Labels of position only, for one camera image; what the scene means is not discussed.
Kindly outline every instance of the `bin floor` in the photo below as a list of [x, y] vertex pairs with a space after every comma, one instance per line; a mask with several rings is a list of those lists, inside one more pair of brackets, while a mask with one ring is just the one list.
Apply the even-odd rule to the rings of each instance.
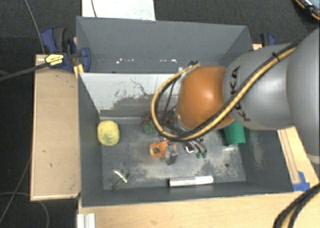
[[179, 153], [176, 163], [167, 165], [159, 158], [153, 159], [149, 145], [160, 141], [156, 135], [143, 134], [138, 124], [119, 125], [120, 141], [114, 146], [101, 145], [103, 166], [103, 187], [111, 189], [108, 175], [123, 164], [130, 176], [125, 188], [167, 186], [174, 177], [212, 175], [214, 182], [245, 181], [239, 146], [227, 146], [223, 131], [214, 131], [204, 137], [206, 158], [186, 154], [177, 143]]

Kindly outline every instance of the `gray box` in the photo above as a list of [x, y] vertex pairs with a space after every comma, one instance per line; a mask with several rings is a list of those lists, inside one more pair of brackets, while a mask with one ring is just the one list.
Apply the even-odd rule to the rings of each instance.
[[[77, 44], [89, 47], [92, 66], [78, 80], [83, 206], [134, 204], [292, 191], [292, 183], [274, 131], [245, 130], [247, 144], [227, 146], [223, 132], [205, 136], [206, 159], [186, 155], [177, 145], [176, 164], [152, 159], [140, 119], [150, 109], [156, 88], [192, 60], [227, 66], [252, 50], [247, 27], [181, 22], [77, 18]], [[173, 91], [177, 99], [179, 85]], [[97, 125], [119, 124], [120, 141], [101, 145]], [[110, 171], [123, 164], [128, 183], [111, 189]], [[212, 175], [214, 184], [169, 188], [168, 179]]]

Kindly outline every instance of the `yellow sponge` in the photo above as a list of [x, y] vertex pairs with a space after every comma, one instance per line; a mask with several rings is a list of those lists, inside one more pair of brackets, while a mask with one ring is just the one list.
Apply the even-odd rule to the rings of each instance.
[[101, 122], [97, 134], [99, 142], [108, 146], [117, 144], [120, 139], [119, 127], [111, 120]]

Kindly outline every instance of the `yellow cable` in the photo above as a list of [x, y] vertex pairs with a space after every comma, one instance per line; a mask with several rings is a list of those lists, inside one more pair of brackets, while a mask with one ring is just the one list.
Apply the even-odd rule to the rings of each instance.
[[180, 77], [183, 73], [189, 71], [189, 70], [192, 70], [192, 69], [195, 69], [197, 67], [199, 67], [200, 64], [195, 64], [193, 66], [189, 66], [187, 68], [184, 68], [183, 70], [179, 71], [178, 73], [176, 73], [175, 75], [173, 75], [172, 77], [170, 77], [169, 79], [167, 79], [165, 82], [163, 82], [159, 88], [156, 90], [153, 98], [152, 98], [152, 101], [151, 101], [151, 116], [152, 116], [152, 120], [153, 120], [153, 123], [154, 125], [157, 127], [157, 129], [162, 133], [162, 134], [165, 134], [166, 136], [169, 136], [169, 137], [177, 137], [176, 135], [174, 134], [170, 134], [170, 133], [167, 133], [166, 131], [164, 131], [164, 128], [161, 127], [161, 125], [159, 124], [158, 122], [158, 119], [157, 119], [157, 116], [156, 116], [156, 100], [158, 98], [158, 95], [160, 93], [160, 91], [167, 85], [169, 84], [172, 80]]
[[[203, 134], [205, 134], [206, 132], [208, 132], [210, 129], [212, 129], [215, 125], [217, 125], [219, 122], [221, 122], [225, 116], [228, 115], [228, 113], [232, 110], [232, 108], [242, 99], [242, 97], [245, 95], [245, 93], [250, 89], [250, 87], [254, 84], [254, 82], [256, 82], [266, 71], [268, 71], [270, 68], [272, 68], [276, 63], [278, 63], [280, 60], [284, 59], [285, 57], [287, 57], [288, 55], [290, 55], [294, 50], [296, 49], [296, 47], [293, 47], [287, 51], [285, 51], [284, 53], [280, 54], [277, 58], [274, 58], [273, 60], [271, 60], [269, 63], [267, 63], [265, 66], [263, 66], [260, 70], [258, 70], [253, 77], [245, 84], [245, 86], [239, 91], [239, 93], [235, 96], [235, 98], [226, 106], [226, 108], [219, 114], [219, 116], [217, 118], [215, 118], [210, 124], [208, 124], [206, 127], [204, 127], [203, 129], [201, 129], [200, 131], [189, 135], [187, 137], [182, 138], [182, 140], [192, 140], [195, 139], [198, 136], [201, 136]], [[158, 123], [157, 117], [156, 117], [156, 112], [155, 112], [155, 103], [156, 103], [156, 99], [160, 93], [160, 91], [168, 84], [170, 83], [170, 81], [172, 81], [173, 79], [179, 77], [183, 72], [186, 72], [192, 68], [196, 68], [196, 65], [192, 66], [192, 67], [188, 67], [182, 71], [180, 71], [179, 73], [175, 74], [174, 76], [172, 76], [171, 78], [169, 78], [167, 81], [165, 81], [156, 91], [156, 93], [154, 94], [154, 97], [152, 99], [151, 102], [151, 115], [152, 115], [152, 120], [155, 124], [155, 126], [157, 127], [157, 129], [164, 135], [167, 136], [169, 139], [170, 138], [177, 138], [178, 136], [175, 134], [171, 134], [168, 133], [164, 130], [163, 127], [161, 127], [161, 125]]]

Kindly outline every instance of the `white marker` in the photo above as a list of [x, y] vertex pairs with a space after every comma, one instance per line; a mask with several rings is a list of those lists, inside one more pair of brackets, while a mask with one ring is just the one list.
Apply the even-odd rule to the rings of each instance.
[[214, 182], [214, 178], [211, 175], [178, 177], [178, 178], [169, 179], [169, 186], [170, 187], [190, 186], [190, 185], [210, 184], [213, 182]]

